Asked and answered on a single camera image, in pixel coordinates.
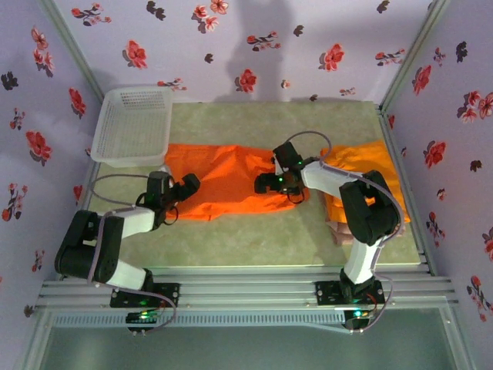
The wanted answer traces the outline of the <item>bright orange shorts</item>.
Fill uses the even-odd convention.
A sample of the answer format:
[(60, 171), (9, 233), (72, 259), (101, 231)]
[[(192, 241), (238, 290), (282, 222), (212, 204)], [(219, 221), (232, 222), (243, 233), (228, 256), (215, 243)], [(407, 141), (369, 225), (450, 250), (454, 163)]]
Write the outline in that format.
[(276, 213), (309, 200), (308, 190), (290, 196), (255, 192), (257, 176), (275, 171), (272, 155), (270, 150), (239, 145), (170, 144), (165, 164), (173, 178), (193, 173), (200, 181), (198, 191), (178, 203), (179, 219), (211, 221), (226, 215)]

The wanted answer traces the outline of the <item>light orange shorts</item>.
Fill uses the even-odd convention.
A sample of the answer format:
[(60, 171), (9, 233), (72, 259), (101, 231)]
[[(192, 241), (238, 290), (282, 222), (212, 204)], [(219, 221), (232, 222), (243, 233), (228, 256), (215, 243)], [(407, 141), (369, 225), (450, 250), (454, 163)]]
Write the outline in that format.
[(351, 172), (367, 173), (371, 170), (380, 172), (392, 195), (404, 211), (404, 222), (410, 223), (401, 183), (387, 147), (382, 140), (358, 146), (334, 146), (324, 162), (333, 167)]

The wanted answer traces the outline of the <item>beige shorts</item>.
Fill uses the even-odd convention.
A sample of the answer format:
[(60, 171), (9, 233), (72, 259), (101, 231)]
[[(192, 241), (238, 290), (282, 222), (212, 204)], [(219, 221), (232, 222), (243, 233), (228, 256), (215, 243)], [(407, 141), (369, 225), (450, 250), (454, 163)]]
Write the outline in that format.
[(329, 220), (327, 225), (337, 246), (352, 245), (354, 236), (346, 223)]

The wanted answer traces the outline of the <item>white plastic basket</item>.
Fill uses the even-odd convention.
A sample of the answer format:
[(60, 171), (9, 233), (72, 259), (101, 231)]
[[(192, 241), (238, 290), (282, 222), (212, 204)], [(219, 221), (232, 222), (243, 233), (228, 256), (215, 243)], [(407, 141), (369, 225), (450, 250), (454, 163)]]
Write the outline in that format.
[(91, 158), (114, 168), (164, 164), (169, 147), (173, 91), (135, 86), (107, 92), (99, 112)]

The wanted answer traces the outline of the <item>left controller board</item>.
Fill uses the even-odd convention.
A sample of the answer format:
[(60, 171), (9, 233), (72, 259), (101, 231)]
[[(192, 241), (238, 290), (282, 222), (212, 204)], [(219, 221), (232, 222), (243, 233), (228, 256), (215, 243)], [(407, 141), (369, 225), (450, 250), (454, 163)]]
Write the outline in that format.
[(154, 325), (158, 317), (159, 314), (155, 310), (130, 312), (125, 322), (130, 325)]

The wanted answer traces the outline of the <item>controller board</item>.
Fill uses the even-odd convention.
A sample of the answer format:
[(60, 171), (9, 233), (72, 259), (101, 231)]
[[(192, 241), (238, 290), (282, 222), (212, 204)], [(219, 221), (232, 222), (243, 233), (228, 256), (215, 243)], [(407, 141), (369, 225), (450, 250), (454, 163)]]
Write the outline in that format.
[(155, 310), (130, 312), (125, 322), (130, 325), (154, 325), (158, 317), (159, 314)]
[(371, 323), (375, 315), (375, 310), (357, 308), (345, 311), (343, 326), (350, 331), (362, 331)]

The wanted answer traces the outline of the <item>right controller board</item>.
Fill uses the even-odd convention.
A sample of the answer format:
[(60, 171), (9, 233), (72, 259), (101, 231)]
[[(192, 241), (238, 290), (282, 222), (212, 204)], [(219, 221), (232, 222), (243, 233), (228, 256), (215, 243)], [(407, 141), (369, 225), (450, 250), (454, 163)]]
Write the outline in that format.
[(350, 331), (362, 331), (371, 323), (375, 315), (375, 310), (357, 308), (345, 311), (343, 326)]

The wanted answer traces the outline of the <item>aluminium side rail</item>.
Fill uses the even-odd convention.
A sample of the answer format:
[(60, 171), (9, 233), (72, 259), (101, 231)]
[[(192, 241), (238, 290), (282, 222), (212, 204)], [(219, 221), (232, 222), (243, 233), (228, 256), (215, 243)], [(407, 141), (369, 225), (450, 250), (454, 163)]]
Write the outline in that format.
[(100, 216), (89, 210), (92, 198), (91, 184), (99, 172), (99, 165), (91, 164), (82, 184), (81, 197), (72, 217), (61, 246), (55, 256), (55, 271), (63, 276), (87, 279), (94, 257), (94, 247), (89, 244), (96, 240)]
[(399, 119), (396, 113), (389, 113), (384, 107), (376, 105), (377, 118), (388, 152), (395, 165), (400, 180), (400, 187), (404, 197), (407, 214), (411, 219), (410, 230), (414, 244), (420, 258), (419, 266), (428, 274), (436, 275), (436, 267), (433, 257), (430, 255), (430, 244), (427, 229), (424, 227), (423, 218), (420, 215), (416, 197), (411, 184), (410, 172), (406, 167), (406, 159), (409, 157), (408, 145), (400, 138), (398, 127)]

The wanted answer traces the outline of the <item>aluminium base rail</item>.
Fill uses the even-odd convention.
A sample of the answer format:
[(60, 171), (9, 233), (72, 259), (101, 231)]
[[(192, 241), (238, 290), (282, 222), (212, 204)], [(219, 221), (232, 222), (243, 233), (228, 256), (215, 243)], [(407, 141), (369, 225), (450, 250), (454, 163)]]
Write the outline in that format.
[[(314, 284), (338, 279), (338, 267), (166, 267), (153, 269), (159, 283), (180, 284), (181, 311), (315, 309)], [(456, 305), (448, 277), (434, 276), (419, 265), (381, 270), (389, 308)], [(111, 291), (75, 278), (46, 281), (36, 305), (60, 310), (108, 308)]]

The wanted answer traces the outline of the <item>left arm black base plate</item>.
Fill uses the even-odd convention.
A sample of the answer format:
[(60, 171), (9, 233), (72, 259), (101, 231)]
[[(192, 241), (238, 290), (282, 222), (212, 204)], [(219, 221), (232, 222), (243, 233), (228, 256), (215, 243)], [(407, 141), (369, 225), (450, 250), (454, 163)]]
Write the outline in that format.
[(156, 294), (164, 296), (171, 300), (174, 305), (178, 305), (180, 284), (154, 283), (149, 292), (153, 293), (153, 295), (144, 294), (142, 291), (139, 293), (129, 293), (123, 290), (113, 290), (109, 306), (111, 308), (158, 308), (164, 304), (165, 307), (171, 308), (170, 303), (164, 301), (162, 298), (156, 297)]

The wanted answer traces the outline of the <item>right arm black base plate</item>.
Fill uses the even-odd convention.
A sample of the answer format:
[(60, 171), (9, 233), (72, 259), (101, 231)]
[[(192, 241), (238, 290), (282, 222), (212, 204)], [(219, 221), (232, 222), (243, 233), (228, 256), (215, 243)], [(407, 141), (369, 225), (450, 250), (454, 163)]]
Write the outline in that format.
[(351, 287), (341, 281), (317, 281), (314, 284), (318, 305), (383, 304), (385, 296), (382, 283), (373, 280), (369, 284)]

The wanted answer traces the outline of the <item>aluminium corner post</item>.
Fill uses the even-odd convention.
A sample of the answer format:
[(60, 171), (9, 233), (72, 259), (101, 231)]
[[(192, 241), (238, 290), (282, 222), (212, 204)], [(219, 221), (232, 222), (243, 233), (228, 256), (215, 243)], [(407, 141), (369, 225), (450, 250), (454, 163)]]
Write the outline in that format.
[(426, 17), (419, 29), (414, 41), (411, 43), (411, 47), (407, 51), (402, 65), (399, 67), (395, 77), (392, 79), (384, 97), (378, 105), (378, 111), (381, 114), (386, 113), (393, 102), (396, 100), (396, 96), (405, 84), (405, 80), (411, 73), (411, 67), (418, 58), (421, 50), (426, 45), (428, 39), (431, 37), (432, 32), (440, 22), (443, 14), (446, 12), (447, 7), (451, 4), (452, 0), (433, 0), (428, 5)]
[(65, 48), (78, 66), (79, 71), (86, 79), (86, 82), (89, 84), (96, 98), (102, 102), (104, 97), (103, 91), (66, 21), (62, 17), (62, 13), (54, 3), (54, 0), (37, 0), (37, 2), (41, 6), (41, 9), (45, 13), (46, 17), (55, 27), (55, 30), (63, 41)]

